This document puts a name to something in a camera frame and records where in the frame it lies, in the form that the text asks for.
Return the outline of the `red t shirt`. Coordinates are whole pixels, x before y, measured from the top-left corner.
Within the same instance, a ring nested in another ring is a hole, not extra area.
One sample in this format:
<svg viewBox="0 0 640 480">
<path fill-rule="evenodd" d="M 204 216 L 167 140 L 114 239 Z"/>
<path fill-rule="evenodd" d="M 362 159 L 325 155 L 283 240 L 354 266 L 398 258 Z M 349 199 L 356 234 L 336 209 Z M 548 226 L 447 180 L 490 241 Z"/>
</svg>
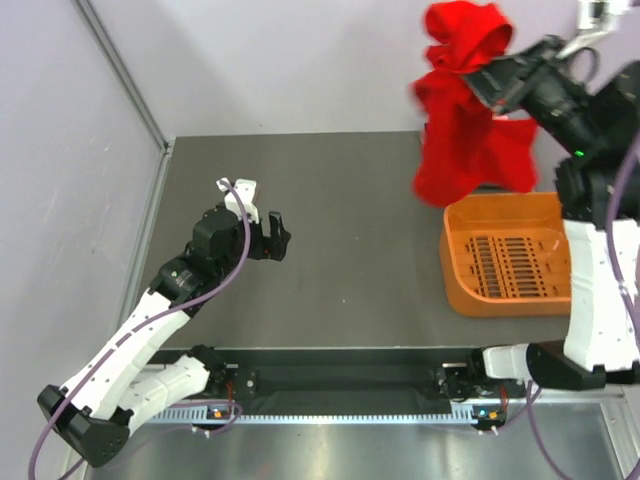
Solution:
<svg viewBox="0 0 640 480">
<path fill-rule="evenodd" d="M 445 207 L 484 185 L 530 192 L 536 123 L 495 115 L 463 80 L 506 52 L 510 20 L 494 3 L 444 1 L 426 9 L 423 25 L 432 39 L 425 51 L 431 69 L 411 85 L 426 116 L 414 193 Z"/>
</svg>

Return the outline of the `left aluminium frame post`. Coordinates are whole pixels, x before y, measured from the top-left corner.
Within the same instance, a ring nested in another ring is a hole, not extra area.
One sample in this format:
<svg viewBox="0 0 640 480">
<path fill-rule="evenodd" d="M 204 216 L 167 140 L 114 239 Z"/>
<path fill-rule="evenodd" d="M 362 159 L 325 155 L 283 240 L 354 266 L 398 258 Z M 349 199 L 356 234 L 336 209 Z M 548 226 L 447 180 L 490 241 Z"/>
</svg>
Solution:
<svg viewBox="0 0 640 480">
<path fill-rule="evenodd" d="M 88 0 L 72 0 L 71 3 L 87 26 L 91 36 L 105 57 L 125 96 L 131 102 L 153 143 L 162 153 L 165 153 L 169 149 L 170 142 L 161 131 L 158 122 L 149 109 L 147 102 L 143 98 L 140 89 L 92 2 Z"/>
</svg>

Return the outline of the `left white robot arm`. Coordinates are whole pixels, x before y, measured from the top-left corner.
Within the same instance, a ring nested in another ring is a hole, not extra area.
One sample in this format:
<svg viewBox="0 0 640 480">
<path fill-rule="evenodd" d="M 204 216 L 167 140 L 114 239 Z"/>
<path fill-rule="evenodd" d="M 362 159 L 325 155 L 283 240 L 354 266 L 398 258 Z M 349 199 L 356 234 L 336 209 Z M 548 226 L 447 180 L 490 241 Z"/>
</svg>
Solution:
<svg viewBox="0 0 640 480">
<path fill-rule="evenodd" d="M 160 268 L 100 353 L 64 385 L 48 385 L 39 394 L 53 430 L 89 465 L 108 464 L 138 428 L 180 401 L 225 392 L 226 365 L 202 345 L 155 376 L 136 378 L 246 260 L 284 259 L 291 235 L 280 213 L 269 213 L 268 222 L 264 232 L 245 207 L 219 204 L 205 212 L 184 251 Z"/>
</svg>

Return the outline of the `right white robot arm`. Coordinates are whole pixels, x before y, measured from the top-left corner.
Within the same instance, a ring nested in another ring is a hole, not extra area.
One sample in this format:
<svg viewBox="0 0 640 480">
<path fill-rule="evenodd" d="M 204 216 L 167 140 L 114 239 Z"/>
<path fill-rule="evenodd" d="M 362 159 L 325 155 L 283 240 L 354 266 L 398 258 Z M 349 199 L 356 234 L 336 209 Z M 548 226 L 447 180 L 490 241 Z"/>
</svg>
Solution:
<svg viewBox="0 0 640 480">
<path fill-rule="evenodd" d="M 493 60 L 465 82 L 492 112 L 526 112 L 567 155 L 555 169 L 570 253 L 570 317 L 562 340 L 474 353 L 466 380 L 487 396 L 504 379 L 585 391 L 639 381 L 639 65 L 589 93 L 547 36 Z"/>
</svg>

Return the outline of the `aluminium rail profile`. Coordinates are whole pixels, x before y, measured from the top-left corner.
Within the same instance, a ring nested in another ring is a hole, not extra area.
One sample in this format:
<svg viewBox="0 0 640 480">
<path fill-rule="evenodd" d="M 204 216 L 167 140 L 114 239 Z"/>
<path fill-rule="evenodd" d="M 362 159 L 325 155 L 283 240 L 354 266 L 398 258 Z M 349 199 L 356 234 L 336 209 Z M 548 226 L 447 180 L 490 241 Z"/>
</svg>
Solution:
<svg viewBox="0 0 640 480">
<path fill-rule="evenodd" d="M 626 403 L 632 405 L 639 402 L 638 386 L 609 386 L 602 390 L 563 391 L 543 389 L 536 402 L 542 403 Z"/>
</svg>

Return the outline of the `orange plastic basket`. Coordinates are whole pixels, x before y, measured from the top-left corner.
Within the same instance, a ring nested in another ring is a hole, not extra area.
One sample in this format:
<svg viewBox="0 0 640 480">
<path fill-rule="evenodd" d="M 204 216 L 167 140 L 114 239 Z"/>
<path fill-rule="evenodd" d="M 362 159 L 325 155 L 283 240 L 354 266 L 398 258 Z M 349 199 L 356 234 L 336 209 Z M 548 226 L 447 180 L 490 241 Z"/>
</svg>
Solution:
<svg viewBox="0 0 640 480">
<path fill-rule="evenodd" d="M 569 313 L 569 245 L 555 193 L 473 194 L 446 207 L 439 258 L 448 302 L 463 316 Z"/>
</svg>

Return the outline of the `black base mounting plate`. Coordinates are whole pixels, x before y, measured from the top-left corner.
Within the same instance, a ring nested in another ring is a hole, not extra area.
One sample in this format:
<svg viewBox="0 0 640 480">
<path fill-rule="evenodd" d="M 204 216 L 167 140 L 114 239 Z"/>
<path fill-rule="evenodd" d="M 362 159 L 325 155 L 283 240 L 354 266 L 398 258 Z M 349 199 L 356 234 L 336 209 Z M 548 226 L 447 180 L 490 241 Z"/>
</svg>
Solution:
<svg viewBox="0 0 640 480">
<path fill-rule="evenodd" d="M 468 347 L 217 348 L 197 400 L 231 398 L 246 416 L 447 414 L 454 402 L 520 399 L 523 386 L 473 377 Z"/>
</svg>

